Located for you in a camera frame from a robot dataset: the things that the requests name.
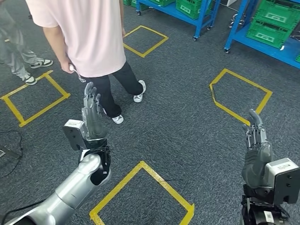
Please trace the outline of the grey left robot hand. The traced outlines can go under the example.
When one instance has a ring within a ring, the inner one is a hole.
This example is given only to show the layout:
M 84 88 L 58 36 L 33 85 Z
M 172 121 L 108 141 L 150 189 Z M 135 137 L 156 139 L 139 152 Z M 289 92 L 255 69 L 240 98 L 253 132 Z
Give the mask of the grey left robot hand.
M 106 138 L 107 129 L 101 121 L 101 95 L 93 86 L 87 83 L 84 92 L 84 107 L 81 109 L 83 121 L 87 128 L 89 139 Z

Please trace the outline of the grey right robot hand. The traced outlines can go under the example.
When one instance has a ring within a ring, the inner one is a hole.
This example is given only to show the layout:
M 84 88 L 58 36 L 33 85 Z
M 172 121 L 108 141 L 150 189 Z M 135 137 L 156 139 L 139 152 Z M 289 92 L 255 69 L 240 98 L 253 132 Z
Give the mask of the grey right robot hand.
M 243 126 L 246 152 L 242 177 L 250 188 L 267 187 L 265 166 L 274 160 L 272 145 L 268 140 L 262 119 L 253 109 L 249 109 L 249 114 L 250 125 Z

